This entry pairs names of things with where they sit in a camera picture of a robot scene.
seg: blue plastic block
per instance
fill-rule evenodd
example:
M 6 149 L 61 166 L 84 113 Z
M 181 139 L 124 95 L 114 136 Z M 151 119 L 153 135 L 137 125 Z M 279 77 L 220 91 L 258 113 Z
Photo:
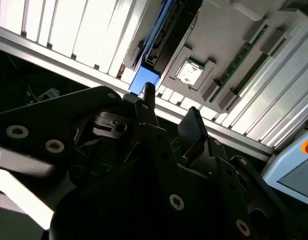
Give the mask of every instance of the blue plastic block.
M 134 77 L 133 82 L 129 86 L 129 91 L 131 93 L 140 95 L 146 83 L 152 83 L 156 85 L 159 79 L 160 76 L 158 74 L 146 69 L 143 66 L 140 66 Z

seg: blue component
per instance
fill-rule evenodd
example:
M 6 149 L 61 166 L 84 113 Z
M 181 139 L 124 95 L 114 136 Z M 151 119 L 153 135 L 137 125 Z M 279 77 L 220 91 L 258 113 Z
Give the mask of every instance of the blue component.
M 146 40 L 145 40 L 143 46 L 141 47 L 139 54 L 136 58 L 134 66 L 137 65 L 137 63 L 142 58 L 142 56 L 146 56 L 148 54 L 148 51 L 153 46 L 155 39 L 158 35 L 158 32 L 159 32 L 160 28 L 163 26 L 165 18 L 168 15 L 168 12 L 169 12 L 169 10 L 170 10 L 170 8 L 171 8 L 171 6 L 174 2 L 175 2 L 175 0 L 165 0 L 162 3 L 160 11 L 159 11 L 159 13 L 156 17 L 156 21 L 154 23 L 154 26 L 149 31 L 149 34 L 147 35 Z
M 172 4 L 175 2 L 175 0 L 165 0 L 162 3 L 162 6 L 160 8 L 159 14 L 156 17 L 156 21 L 154 23 L 154 26 L 150 30 L 149 34 L 146 37 L 146 40 L 141 47 L 139 54 L 136 58 L 136 61 L 134 63 L 135 69 L 137 69 L 137 66 L 140 66 L 137 70 L 137 73 L 133 79 L 133 82 L 129 86 L 129 91 L 131 93 L 135 93 L 140 95 L 145 84 L 146 83 L 152 83 L 156 85 L 160 79 L 160 76 L 151 70 L 145 68 L 143 66 L 144 64 L 144 58 L 148 54 L 149 50 L 153 46 L 155 39 L 157 37 L 157 34 L 162 27 L 164 20 L 166 16 L 168 15 L 168 12 L 172 6 Z
M 131 85 L 129 86 L 129 91 L 140 95 L 146 83 L 152 83 L 154 85 L 159 81 L 160 76 L 143 66 L 140 66 Z

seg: screw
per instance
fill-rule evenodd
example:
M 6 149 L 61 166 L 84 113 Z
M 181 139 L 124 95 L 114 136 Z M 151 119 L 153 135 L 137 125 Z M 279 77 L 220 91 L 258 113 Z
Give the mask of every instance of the screw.
M 111 92 L 108 93 L 107 95 L 108 95 L 111 99 L 115 99 L 115 98 L 116 98 L 115 94 L 113 94 L 113 93 L 111 93 Z
M 248 165 L 247 162 L 246 162 L 244 159 L 242 159 L 242 158 L 241 158 L 239 161 L 240 161 L 243 165 L 245 165 L 245 166 Z
M 182 198 L 180 196 L 178 196 L 177 194 L 171 194 L 169 196 L 169 202 L 171 204 L 171 206 L 176 209 L 177 211 L 181 211 L 184 209 L 185 204 L 184 201 L 182 200 Z
M 64 144 L 61 141 L 56 140 L 56 139 L 48 140 L 45 143 L 45 147 L 49 152 L 53 154 L 61 153 L 62 151 L 64 151 L 64 148 L 65 148 Z
M 220 142 L 216 139 L 214 139 L 214 143 L 217 145 L 217 146 L 220 146 Z
M 143 108 L 145 109 L 149 109 L 149 106 L 147 106 L 146 104 L 142 104 Z
M 249 237 L 249 236 L 250 236 L 249 227 L 247 226 L 247 224 L 246 224 L 244 221 L 238 219 L 238 220 L 236 221 L 236 226 L 237 226 L 238 230 L 239 230 L 243 235 L 245 235 L 246 237 Z
M 28 129 L 21 125 L 12 125 L 6 128 L 6 134 L 13 139 L 23 139 L 28 136 Z

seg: white panel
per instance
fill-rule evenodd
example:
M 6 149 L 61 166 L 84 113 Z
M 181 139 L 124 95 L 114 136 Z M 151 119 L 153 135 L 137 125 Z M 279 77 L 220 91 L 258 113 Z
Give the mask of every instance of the white panel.
M 157 96 L 158 94 L 163 94 L 164 91 L 165 91 L 165 89 L 166 89 L 166 87 L 164 87 L 164 86 L 161 85 L 161 86 L 158 88 L 158 90 L 156 91 L 155 95 Z
M 169 100 L 169 98 L 171 97 L 171 95 L 173 94 L 174 91 L 172 91 L 169 88 L 166 88 L 163 95 L 162 95 L 162 99 L 164 100 Z
M 122 77 L 120 79 L 128 84 L 131 84 L 135 75 L 136 75 L 136 72 L 133 71 L 133 69 L 125 68 L 122 74 Z
M 234 107 L 234 109 L 229 113 L 227 118 L 223 121 L 222 125 L 225 127 L 232 126 L 239 116 L 244 112 L 244 109 L 252 103 L 253 98 L 261 88 L 266 84 L 267 80 L 272 74 L 280 67 L 280 65 L 290 57 L 290 53 L 298 47 L 299 41 L 308 32 L 308 23 L 302 25 L 300 28 L 296 29 L 291 35 L 293 36 L 286 47 L 281 51 L 281 53 L 274 59 L 269 59 L 264 67 L 259 71 L 258 74 L 251 80 L 251 83 L 242 92 L 240 97 L 242 98 L 240 102 Z
M 0 169 L 0 191 L 16 203 L 44 230 L 49 229 L 54 212 L 11 173 L 2 169 Z
M 134 5 L 133 11 L 131 13 L 131 16 L 129 18 L 128 25 L 126 27 L 125 33 L 122 37 L 122 40 L 118 46 L 117 52 L 115 54 L 115 57 L 113 59 L 113 62 L 110 66 L 110 69 L 108 71 L 108 74 L 116 77 L 117 73 L 120 69 L 120 66 L 125 58 L 126 52 L 129 48 L 129 45 L 136 33 L 136 30 L 138 29 L 139 22 L 141 20 L 141 17 L 143 15 L 145 6 L 147 4 L 148 0 L 136 0 L 136 3 Z
M 32 41 L 37 41 L 40 18 L 42 15 L 44 0 L 29 0 L 26 18 L 26 37 Z
M 169 101 L 173 104 L 181 102 L 184 99 L 184 96 L 179 94 L 178 92 L 174 92 L 170 97 Z
M 308 39 L 246 110 L 239 121 L 233 126 L 232 130 L 244 134 L 251 126 L 254 126 L 259 121 L 258 117 L 279 94 L 285 91 L 286 85 L 294 81 L 294 78 L 297 78 L 297 75 L 307 63 Z
M 172 123 L 179 124 L 181 122 L 181 119 L 175 116 L 172 116 L 164 111 L 161 111 L 157 108 L 155 108 L 155 114 L 163 119 L 166 119 L 168 121 L 171 121 Z
M 277 142 L 280 143 L 288 129 L 295 126 L 295 123 L 302 123 L 302 119 L 308 116 L 308 95 L 263 139 L 262 143 L 273 147 Z
M 216 119 L 216 123 L 217 124 L 221 124 L 224 120 L 225 120 L 225 118 L 228 116 L 228 113 L 222 113 L 222 114 L 220 114 L 219 116 L 218 116 L 218 118 Z
M 91 67 L 99 63 L 99 49 L 105 43 L 104 38 L 114 7 L 114 0 L 88 1 L 74 48 L 77 61 Z
M 190 109 L 191 107 L 195 107 L 197 109 L 199 109 L 199 107 L 201 106 L 198 102 L 195 102 L 189 98 L 185 98 L 182 102 L 182 104 L 180 104 L 180 106 L 184 109 Z
M 0 1 L 0 27 L 20 34 L 25 0 Z
M 277 103 L 266 113 L 259 123 L 247 134 L 259 140 L 270 128 L 273 129 L 308 94 L 308 69 L 295 82 Z
M 162 106 L 162 107 L 166 108 L 166 109 L 174 111 L 175 113 L 178 113 L 178 114 L 180 114 L 182 116 L 185 116 L 187 114 L 187 112 L 188 112 L 187 110 L 185 110 L 185 109 L 183 109 L 183 108 L 181 108 L 179 106 L 176 106 L 176 105 L 174 105 L 174 104 L 172 104 L 172 103 L 170 103 L 168 101 L 165 101 L 165 100 L 163 100 L 163 99 L 161 99 L 159 97 L 155 97 L 155 103 L 157 105 L 159 105 L 159 106 Z
M 103 73 L 108 72 L 113 61 L 132 4 L 133 0 L 118 0 L 116 3 L 105 38 L 98 46 L 99 53 L 96 63 Z
M 202 109 L 200 109 L 200 115 L 203 118 L 206 118 L 208 120 L 213 119 L 214 116 L 216 116 L 217 112 L 215 112 L 214 110 L 209 109 L 208 107 L 202 107 Z
M 41 19 L 41 26 L 38 36 L 38 43 L 43 46 L 46 46 L 48 42 L 49 31 L 52 24 L 55 4 L 56 0 L 45 0 L 43 17 Z
M 71 56 L 85 3 L 86 0 L 75 0 L 75 4 L 73 0 L 59 0 L 50 39 L 54 51 Z

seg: square white module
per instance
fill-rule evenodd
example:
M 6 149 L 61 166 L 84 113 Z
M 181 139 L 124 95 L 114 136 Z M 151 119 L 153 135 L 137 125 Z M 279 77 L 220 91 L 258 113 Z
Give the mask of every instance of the square white module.
M 183 83 L 193 86 L 202 74 L 203 70 L 203 67 L 197 65 L 189 59 L 186 59 L 184 61 L 184 64 L 179 68 L 178 72 L 176 73 L 176 78 Z

